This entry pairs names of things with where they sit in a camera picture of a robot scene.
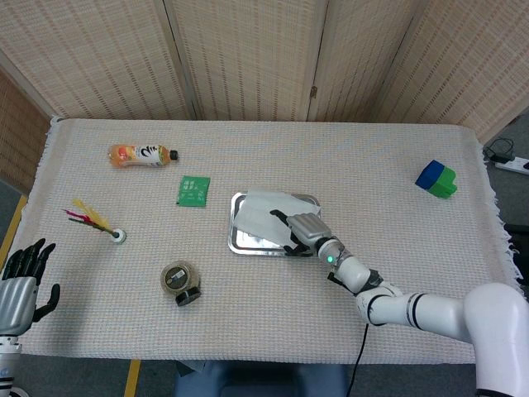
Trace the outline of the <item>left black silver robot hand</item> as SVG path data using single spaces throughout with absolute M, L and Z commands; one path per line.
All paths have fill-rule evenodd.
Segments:
M 60 300 L 60 285 L 54 284 L 48 302 L 37 308 L 42 277 L 54 243 L 45 246 L 45 238 L 15 251 L 4 266 L 1 278 L 1 336 L 19 337 L 33 323 L 52 313 Z

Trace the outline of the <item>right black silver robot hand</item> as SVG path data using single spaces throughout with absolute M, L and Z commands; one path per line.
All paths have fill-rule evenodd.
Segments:
M 332 238 L 331 229 L 314 213 L 287 216 L 275 209 L 270 214 L 290 230 L 290 240 L 294 247 L 284 246 L 286 256 L 310 256 Z

